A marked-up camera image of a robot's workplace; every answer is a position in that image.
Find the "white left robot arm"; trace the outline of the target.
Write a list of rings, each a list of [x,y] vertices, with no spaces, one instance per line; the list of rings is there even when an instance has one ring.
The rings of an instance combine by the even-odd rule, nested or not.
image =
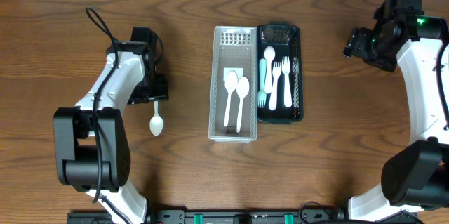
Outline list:
[[[112,223],[150,223],[148,201],[130,181],[130,148],[123,124],[127,105],[168,99],[156,73],[159,40],[114,42],[90,91],[53,115],[58,180],[100,202]]]

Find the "pale green plastic fork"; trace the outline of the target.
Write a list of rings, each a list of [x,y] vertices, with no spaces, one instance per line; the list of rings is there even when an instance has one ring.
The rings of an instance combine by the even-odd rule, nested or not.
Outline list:
[[[265,85],[265,77],[266,77],[266,71],[267,71],[267,61],[262,58],[259,60],[259,79],[260,79],[260,83],[259,83],[259,91],[258,91],[258,107],[260,109],[265,108],[265,104],[266,104],[266,99],[267,99],[267,94],[265,92],[264,89],[264,85]]]

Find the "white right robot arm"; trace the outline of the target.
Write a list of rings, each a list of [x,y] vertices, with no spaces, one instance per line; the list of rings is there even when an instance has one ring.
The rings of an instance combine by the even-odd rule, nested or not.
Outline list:
[[[448,26],[443,18],[400,14],[376,30],[353,29],[344,56],[392,72],[400,68],[410,112],[409,145],[382,168],[381,182],[352,197],[351,220],[448,207]]]

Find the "white plastic fork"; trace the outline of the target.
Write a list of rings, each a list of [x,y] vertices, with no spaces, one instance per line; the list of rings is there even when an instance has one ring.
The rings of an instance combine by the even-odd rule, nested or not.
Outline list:
[[[284,87],[283,87],[283,103],[285,107],[291,107],[293,104],[291,89],[290,89],[290,58],[288,56],[283,56],[281,63],[281,70],[284,76]]]
[[[277,91],[278,91],[278,81],[281,75],[281,63],[275,62],[272,70],[273,74],[273,84],[272,84],[272,92],[269,100],[269,109],[274,111],[277,106]]]

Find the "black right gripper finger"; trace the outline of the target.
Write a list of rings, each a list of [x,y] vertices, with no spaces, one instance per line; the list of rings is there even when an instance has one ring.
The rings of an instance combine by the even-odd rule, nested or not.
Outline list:
[[[351,34],[349,35],[349,38],[347,39],[346,45],[344,47],[343,50],[343,56],[346,58],[350,58],[352,57],[352,53],[354,50],[354,46],[358,37],[358,32],[359,32],[359,28],[355,27],[352,31]]]
[[[364,27],[354,28],[354,42],[352,55],[361,59],[372,57],[371,43],[373,31]]]

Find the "small white plastic spoon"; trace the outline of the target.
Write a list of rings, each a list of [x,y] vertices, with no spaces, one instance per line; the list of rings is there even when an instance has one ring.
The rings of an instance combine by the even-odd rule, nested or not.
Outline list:
[[[264,50],[264,59],[267,61],[267,70],[265,76],[264,90],[266,93],[272,91],[272,62],[275,57],[275,50],[272,46],[266,47]]]

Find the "white plastic spoon upside-down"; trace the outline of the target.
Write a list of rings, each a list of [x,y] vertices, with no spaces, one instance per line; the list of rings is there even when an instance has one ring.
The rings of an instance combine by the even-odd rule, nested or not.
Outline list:
[[[159,102],[154,101],[154,115],[150,119],[149,128],[154,136],[159,136],[163,130],[163,119],[159,114]]]

